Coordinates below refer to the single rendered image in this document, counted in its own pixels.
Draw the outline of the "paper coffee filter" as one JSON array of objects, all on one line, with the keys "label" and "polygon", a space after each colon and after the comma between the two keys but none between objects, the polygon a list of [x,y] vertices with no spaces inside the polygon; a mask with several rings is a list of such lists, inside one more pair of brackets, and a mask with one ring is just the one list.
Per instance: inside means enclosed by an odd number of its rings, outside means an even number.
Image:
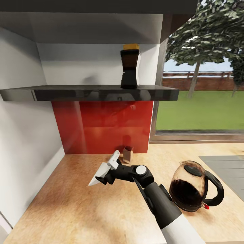
[{"label": "paper coffee filter", "polygon": [[97,173],[94,175],[92,178],[91,182],[89,183],[88,186],[95,185],[97,183],[100,183],[95,177],[105,177],[105,175],[108,173],[109,169],[111,167],[107,165],[106,162],[103,162],[101,166],[99,167]]}]

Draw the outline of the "electric kettle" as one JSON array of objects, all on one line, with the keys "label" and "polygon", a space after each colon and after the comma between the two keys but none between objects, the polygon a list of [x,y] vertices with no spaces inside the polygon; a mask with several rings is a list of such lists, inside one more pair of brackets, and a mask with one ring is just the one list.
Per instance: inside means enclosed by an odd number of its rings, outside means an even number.
[{"label": "electric kettle", "polygon": [[[209,206],[218,206],[223,201],[222,183],[211,172],[195,161],[187,160],[179,163],[180,166],[171,180],[169,194],[180,209],[196,212],[201,207],[209,209]],[[205,199],[208,180],[217,187],[218,195],[213,199]]]}]

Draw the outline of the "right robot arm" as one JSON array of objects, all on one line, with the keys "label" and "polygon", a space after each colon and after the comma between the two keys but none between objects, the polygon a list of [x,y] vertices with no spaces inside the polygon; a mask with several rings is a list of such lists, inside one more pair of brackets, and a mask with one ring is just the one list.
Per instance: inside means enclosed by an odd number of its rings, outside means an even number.
[{"label": "right robot arm", "polygon": [[118,159],[120,152],[115,150],[107,165],[111,168],[105,177],[95,177],[103,184],[113,184],[115,179],[136,183],[167,244],[206,244],[192,227],[179,207],[173,202],[168,190],[155,182],[144,165],[125,166]]}]

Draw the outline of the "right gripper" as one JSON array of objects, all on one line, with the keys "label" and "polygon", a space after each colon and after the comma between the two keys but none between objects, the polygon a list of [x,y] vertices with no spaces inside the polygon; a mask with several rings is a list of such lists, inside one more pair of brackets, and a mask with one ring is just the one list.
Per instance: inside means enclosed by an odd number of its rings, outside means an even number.
[{"label": "right gripper", "polygon": [[[123,170],[125,168],[125,165],[122,165],[122,163],[120,162],[119,159],[117,159],[116,161],[118,163],[118,167],[117,169],[109,169],[108,173],[105,175],[105,177],[95,177],[98,181],[100,181],[101,183],[103,184],[113,184],[115,179],[121,179],[121,180],[124,180],[123,179]],[[124,180],[125,181],[125,180]]]}]

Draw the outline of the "bottle of coffee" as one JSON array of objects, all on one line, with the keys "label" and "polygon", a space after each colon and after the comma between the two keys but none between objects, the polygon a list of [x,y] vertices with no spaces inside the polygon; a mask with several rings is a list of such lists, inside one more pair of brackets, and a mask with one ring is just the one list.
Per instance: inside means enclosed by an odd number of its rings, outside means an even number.
[{"label": "bottle of coffee", "polygon": [[139,88],[138,68],[140,65],[141,52],[138,44],[124,44],[120,51],[123,66],[123,75],[120,88],[137,89]]}]

